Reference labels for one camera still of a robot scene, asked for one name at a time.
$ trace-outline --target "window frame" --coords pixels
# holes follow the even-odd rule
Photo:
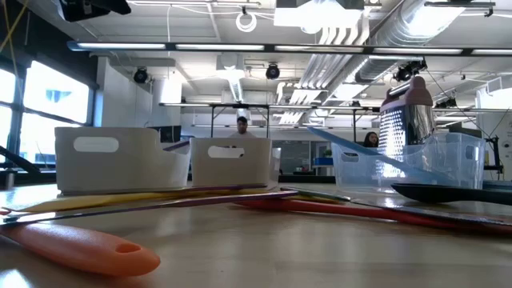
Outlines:
[[[33,61],[39,62],[39,63],[41,63],[45,66],[48,66],[49,68],[51,68],[61,74],[64,74],[64,75],[72,78],[72,75],[70,76],[61,70],[55,69],[49,63],[41,62],[41,61],[37,61],[37,60],[33,60]],[[49,114],[47,112],[42,112],[39,110],[25,107],[23,105],[23,99],[25,97],[24,91],[25,91],[25,87],[26,87],[26,73],[27,73],[27,69],[29,69],[30,67],[29,66],[21,66],[21,65],[17,64],[16,68],[18,70],[18,76],[16,77],[16,80],[15,80],[16,87],[14,89],[13,102],[8,103],[8,102],[0,101],[0,106],[10,108],[12,111],[11,121],[10,121],[10,132],[9,132],[9,137],[7,140],[7,147],[6,147],[8,149],[8,151],[10,151],[16,155],[19,155],[19,149],[20,149],[20,145],[21,145],[20,141],[21,141],[21,132],[22,132],[22,122],[23,122],[23,114],[24,113],[36,114],[37,116],[40,116],[40,117],[49,118],[49,119],[53,119],[56,121],[65,122],[65,123],[69,123],[69,124],[76,124],[79,126],[92,126],[93,125],[94,100],[96,98],[97,87],[92,87],[91,85],[84,83],[85,85],[87,85],[89,87],[89,98],[87,101],[87,117],[86,117],[85,123],[77,122],[77,121],[69,119],[69,118],[65,118],[62,116],[55,115],[55,114]],[[13,63],[11,61],[7,61],[6,59],[1,58],[1,57],[0,57],[0,69],[5,70],[9,73],[12,73],[12,74],[14,74],[14,76],[16,76],[16,73],[14,72]],[[48,164],[48,165],[35,164],[35,165],[40,168],[46,168],[46,167],[52,168],[52,169],[55,168],[55,164]],[[0,168],[12,168],[12,167],[14,167],[14,165],[9,159],[6,159],[6,161],[4,163],[0,163]]]

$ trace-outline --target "wooden table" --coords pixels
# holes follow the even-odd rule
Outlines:
[[[335,186],[306,185],[335,190]],[[381,202],[396,194],[348,191]],[[55,186],[0,193],[2,202],[52,198]],[[508,214],[475,203],[461,208]],[[272,213],[236,205],[149,210],[59,221],[154,250],[156,271],[107,278],[53,264],[0,239],[1,287],[510,287],[512,241],[320,214]]]

